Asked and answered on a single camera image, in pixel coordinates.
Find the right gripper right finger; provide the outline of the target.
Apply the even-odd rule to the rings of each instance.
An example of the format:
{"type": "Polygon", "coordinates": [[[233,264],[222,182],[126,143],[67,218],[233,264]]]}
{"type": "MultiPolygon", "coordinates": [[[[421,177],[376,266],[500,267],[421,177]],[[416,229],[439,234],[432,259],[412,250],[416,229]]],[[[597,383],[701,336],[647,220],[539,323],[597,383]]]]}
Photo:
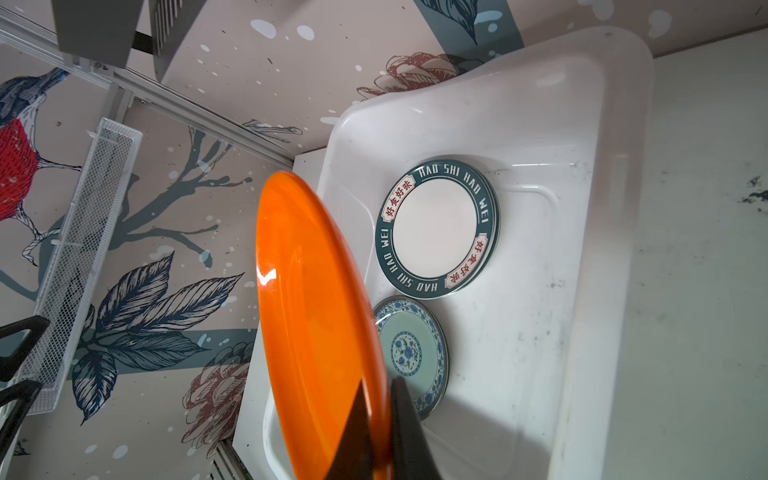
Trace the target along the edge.
{"type": "Polygon", "coordinates": [[[441,475],[427,444],[420,417],[402,377],[395,378],[391,383],[390,406],[393,478],[440,480],[441,475]]]}

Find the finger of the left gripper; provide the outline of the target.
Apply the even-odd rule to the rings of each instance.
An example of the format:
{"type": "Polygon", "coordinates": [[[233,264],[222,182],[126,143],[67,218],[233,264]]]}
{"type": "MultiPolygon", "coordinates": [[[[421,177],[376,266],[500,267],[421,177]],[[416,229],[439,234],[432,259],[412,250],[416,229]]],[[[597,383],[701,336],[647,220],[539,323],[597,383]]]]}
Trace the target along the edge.
{"type": "Polygon", "coordinates": [[[34,380],[24,380],[1,391],[1,408],[7,413],[1,418],[1,460],[14,445],[16,435],[34,405],[43,384],[34,380]]]}
{"type": "Polygon", "coordinates": [[[1,326],[1,381],[9,382],[35,348],[50,320],[34,315],[1,326]]]}

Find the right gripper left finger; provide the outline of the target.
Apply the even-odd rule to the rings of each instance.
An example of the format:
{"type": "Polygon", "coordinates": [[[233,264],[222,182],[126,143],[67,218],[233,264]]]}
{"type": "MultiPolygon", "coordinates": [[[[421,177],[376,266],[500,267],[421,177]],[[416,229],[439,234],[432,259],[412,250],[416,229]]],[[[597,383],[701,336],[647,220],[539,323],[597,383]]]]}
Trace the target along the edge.
{"type": "Polygon", "coordinates": [[[326,480],[372,480],[374,451],[363,382],[360,382],[326,480]]]}

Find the teal floral patterned plate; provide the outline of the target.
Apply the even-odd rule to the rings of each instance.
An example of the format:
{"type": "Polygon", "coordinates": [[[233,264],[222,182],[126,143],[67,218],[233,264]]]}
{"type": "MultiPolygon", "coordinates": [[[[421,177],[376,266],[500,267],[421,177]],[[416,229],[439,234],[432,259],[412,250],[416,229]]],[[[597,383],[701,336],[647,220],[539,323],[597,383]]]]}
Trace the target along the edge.
{"type": "Polygon", "coordinates": [[[373,310],[391,379],[404,379],[421,420],[442,402],[450,374],[448,342],[437,317],[422,303],[392,296],[373,310]]]}

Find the orange plastic plate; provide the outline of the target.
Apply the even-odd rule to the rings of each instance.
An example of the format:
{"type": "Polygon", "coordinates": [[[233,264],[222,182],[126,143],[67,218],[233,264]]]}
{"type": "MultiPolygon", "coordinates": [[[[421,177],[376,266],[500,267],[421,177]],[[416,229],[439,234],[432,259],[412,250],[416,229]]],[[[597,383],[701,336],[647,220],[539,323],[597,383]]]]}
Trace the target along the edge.
{"type": "Polygon", "coordinates": [[[386,478],[389,392],[371,305],[343,235],[291,172],[271,176],[262,191],[255,264],[266,363],[294,474],[328,474],[362,392],[374,476],[386,478]]]}

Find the large green rim plate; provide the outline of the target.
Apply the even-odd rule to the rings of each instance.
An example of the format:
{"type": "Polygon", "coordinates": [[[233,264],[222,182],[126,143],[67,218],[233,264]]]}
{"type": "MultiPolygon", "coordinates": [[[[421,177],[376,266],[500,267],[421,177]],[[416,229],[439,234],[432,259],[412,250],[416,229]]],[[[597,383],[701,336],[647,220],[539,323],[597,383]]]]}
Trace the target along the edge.
{"type": "Polygon", "coordinates": [[[376,219],[376,257],[399,292],[438,299],[480,274],[499,229],[487,178],[468,163],[433,159],[408,170],[386,194],[376,219]]]}

